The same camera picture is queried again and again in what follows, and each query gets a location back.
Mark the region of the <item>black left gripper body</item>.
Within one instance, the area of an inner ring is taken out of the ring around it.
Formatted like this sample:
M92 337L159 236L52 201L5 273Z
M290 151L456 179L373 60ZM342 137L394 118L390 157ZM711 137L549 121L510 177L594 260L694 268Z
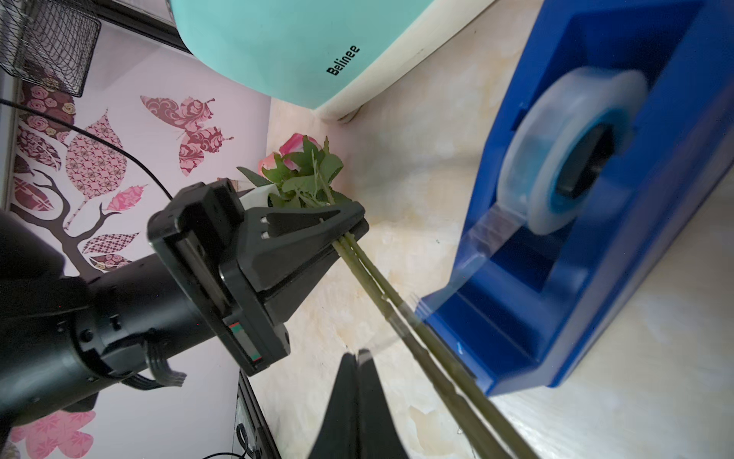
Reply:
M147 239L208 325L248 376L291 353L286 327L268 313L237 261L245 211L229 181L178 192L147 224Z

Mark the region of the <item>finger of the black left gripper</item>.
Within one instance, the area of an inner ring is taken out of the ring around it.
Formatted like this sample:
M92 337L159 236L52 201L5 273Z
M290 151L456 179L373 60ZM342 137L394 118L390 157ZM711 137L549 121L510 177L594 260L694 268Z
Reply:
M325 208L251 208L239 236L239 268L255 292L296 278L347 233L367 232L365 209L352 202Z
M302 302L311 294L325 273L338 259L333 243L340 235L334 229L319 229L315 235L303 235L308 229L276 232L277 225L269 225L261 238L277 240L274 249L267 250L266 267L283 275L271 288L260 293L261 304L273 324L287 322Z

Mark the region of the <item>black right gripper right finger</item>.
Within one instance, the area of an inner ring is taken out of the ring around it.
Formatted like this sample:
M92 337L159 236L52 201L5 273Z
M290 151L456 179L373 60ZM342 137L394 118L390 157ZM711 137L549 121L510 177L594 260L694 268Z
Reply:
M357 354L359 458L407 458L387 403L372 353Z

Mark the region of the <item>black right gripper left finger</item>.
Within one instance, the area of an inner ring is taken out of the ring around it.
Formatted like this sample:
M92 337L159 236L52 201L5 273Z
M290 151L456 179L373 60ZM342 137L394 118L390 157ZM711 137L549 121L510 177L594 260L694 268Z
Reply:
M359 457L359 399L357 359L344 354L335 384L309 458L349 459Z

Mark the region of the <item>dark pink artificial rose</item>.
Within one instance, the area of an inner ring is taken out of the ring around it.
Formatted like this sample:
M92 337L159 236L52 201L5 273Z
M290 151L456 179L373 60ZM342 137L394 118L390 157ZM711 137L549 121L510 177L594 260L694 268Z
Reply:
M252 185L266 191L280 208L332 208L350 200L332 187L343 168L329 143L296 134L262 160L258 170L240 168ZM353 233L333 244L414 360L431 382L448 411L482 458L535 458L537 453L510 421L479 390L455 355L420 320L380 272Z

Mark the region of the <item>clear tape roll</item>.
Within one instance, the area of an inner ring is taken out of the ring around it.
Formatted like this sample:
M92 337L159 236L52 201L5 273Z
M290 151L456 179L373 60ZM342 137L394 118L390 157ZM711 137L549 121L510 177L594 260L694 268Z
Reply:
M580 67L558 78L518 126L489 209L464 234L445 288L416 306L427 319L521 229L545 236L581 212L606 163L632 141L648 96L640 70Z

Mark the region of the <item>blue tape dispenser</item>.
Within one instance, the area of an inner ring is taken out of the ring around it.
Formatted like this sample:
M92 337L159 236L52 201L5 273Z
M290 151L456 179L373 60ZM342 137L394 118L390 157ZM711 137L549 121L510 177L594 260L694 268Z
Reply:
M644 73L631 143L571 223L520 229L423 319L487 397L561 384L733 165L731 2L548 1L487 137L462 237L494 203L523 118L580 67Z

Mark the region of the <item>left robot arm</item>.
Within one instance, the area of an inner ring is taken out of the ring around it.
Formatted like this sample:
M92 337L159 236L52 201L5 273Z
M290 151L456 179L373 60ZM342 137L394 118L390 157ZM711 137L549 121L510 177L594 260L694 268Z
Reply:
M244 208L227 181L182 189L148 222L153 254L87 280L1 216L1 431L91 410L113 384L181 386L169 360L218 338L252 376L291 351L286 322L368 231L361 204Z

